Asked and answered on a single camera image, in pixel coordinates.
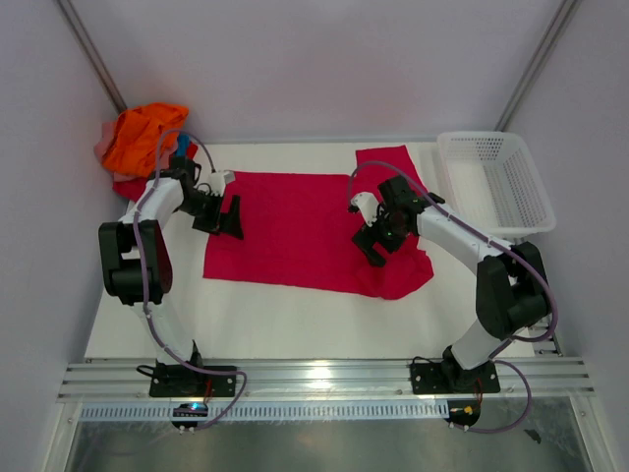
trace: orange cloth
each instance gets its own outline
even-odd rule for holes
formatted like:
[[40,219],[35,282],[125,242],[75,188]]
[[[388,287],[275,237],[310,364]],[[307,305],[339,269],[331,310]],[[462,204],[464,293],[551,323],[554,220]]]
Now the orange cloth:
[[[106,169],[123,175],[148,177],[155,168],[155,148],[166,130],[181,128],[188,117],[185,106],[152,103],[124,111],[116,121],[114,141],[102,158]],[[173,147],[178,133],[162,143],[161,153]]]

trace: gray wall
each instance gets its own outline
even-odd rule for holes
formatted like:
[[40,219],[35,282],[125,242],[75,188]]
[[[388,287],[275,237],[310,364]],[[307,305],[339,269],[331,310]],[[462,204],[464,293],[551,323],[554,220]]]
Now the gray wall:
[[0,63],[0,467],[30,471],[99,299],[98,224],[122,202],[91,152],[113,107],[52,0],[3,2]]
[[556,216],[537,238],[569,353],[589,365],[615,436],[629,438],[629,4],[584,2],[511,126]]
[[492,129],[559,0],[75,0],[129,106],[210,141]]

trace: white cable tray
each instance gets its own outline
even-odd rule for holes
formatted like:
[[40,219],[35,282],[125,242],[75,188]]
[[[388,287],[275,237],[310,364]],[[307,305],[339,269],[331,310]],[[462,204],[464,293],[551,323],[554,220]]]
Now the white cable tray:
[[[173,418],[180,402],[93,403],[85,405],[79,421],[182,421],[204,418]],[[207,418],[217,416],[228,404],[212,400]],[[446,400],[353,400],[353,401],[243,401],[234,405],[222,422],[248,421],[351,421],[447,418]]]

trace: white plastic basket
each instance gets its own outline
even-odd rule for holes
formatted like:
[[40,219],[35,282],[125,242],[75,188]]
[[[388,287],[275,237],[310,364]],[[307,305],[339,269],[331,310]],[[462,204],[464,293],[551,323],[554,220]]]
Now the white plastic basket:
[[437,138],[442,197],[461,216],[500,237],[550,231],[556,220],[524,140],[513,133],[457,132]]

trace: red cloth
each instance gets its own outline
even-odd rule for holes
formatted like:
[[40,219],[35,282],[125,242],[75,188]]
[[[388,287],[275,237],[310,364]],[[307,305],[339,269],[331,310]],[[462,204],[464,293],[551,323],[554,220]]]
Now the red cloth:
[[[405,147],[357,152],[358,163],[383,160],[419,177]],[[355,179],[353,195],[379,196],[377,185],[394,172],[367,167]],[[352,243],[363,224],[347,211],[347,175],[236,172],[227,187],[223,211],[232,195],[241,196],[245,240],[210,236],[203,277],[318,288],[396,300],[432,278],[430,259],[409,237],[386,254],[385,267],[373,267]]]
[[[193,143],[188,146],[188,148],[186,149],[186,156],[188,157],[188,159],[195,158],[195,154],[197,153],[198,148],[199,147]],[[122,195],[132,202],[137,202],[144,193],[144,189],[146,188],[146,179],[144,179],[143,177],[138,177],[136,179],[126,181],[114,180],[111,188],[118,195]]]

